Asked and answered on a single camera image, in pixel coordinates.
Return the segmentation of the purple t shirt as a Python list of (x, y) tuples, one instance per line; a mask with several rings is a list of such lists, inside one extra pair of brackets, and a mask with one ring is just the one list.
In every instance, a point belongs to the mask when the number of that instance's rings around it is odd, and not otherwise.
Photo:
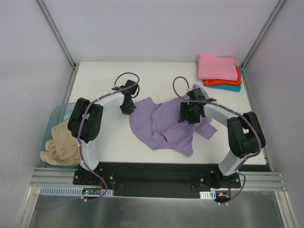
[(129, 116), (133, 134), (152, 150), (173, 149), (190, 157), (193, 154), (193, 134), (210, 139), (217, 129), (212, 119), (202, 117), (199, 123), (179, 123), (180, 104), (176, 97), (164, 103), (155, 103), (147, 97), (135, 103), (136, 109)]

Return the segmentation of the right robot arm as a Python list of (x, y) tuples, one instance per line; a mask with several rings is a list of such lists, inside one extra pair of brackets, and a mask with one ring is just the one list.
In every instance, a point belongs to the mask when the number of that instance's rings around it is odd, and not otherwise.
[(196, 124), (202, 117), (221, 123), (228, 131), (229, 151), (215, 170), (204, 178), (205, 185), (219, 189), (225, 187), (237, 174), (245, 161), (261, 153), (266, 140), (254, 112), (233, 111), (213, 98), (206, 98), (201, 89), (192, 89), (180, 104), (179, 122)]

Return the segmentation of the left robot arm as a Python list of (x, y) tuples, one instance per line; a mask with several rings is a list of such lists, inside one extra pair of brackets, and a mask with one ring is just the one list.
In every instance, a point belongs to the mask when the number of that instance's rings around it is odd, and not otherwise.
[(67, 128), (76, 138), (80, 150), (80, 166), (86, 170), (84, 179), (91, 185), (100, 181), (96, 138), (100, 133), (103, 114), (119, 107), (122, 114), (131, 115), (136, 106), (133, 103), (140, 91), (137, 82), (127, 80), (125, 85), (112, 88), (111, 92), (93, 101), (83, 97), (76, 101)]

